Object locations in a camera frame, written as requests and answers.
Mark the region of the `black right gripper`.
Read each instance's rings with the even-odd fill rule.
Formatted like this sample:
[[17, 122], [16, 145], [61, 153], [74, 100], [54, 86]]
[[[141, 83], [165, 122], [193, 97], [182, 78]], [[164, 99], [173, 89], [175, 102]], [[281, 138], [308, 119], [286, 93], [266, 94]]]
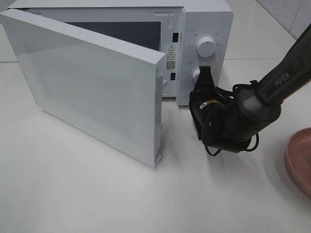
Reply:
[[212, 141], [222, 130], [221, 113], [233, 93], [214, 85], [210, 66], [199, 66], [199, 76], [190, 93], [190, 113], [201, 141]]

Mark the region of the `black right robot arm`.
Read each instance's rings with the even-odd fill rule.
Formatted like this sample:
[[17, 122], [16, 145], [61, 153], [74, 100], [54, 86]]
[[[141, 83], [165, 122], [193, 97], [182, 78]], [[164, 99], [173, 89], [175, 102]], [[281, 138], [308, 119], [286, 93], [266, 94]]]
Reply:
[[200, 66], [189, 108], [197, 137], [206, 150], [254, 151], [259, 132], [276, 121], [283, 101], [311, 80], [311, 28], [307, 27], [283, 60], [260, 81], [216, 87], [209, 66]]

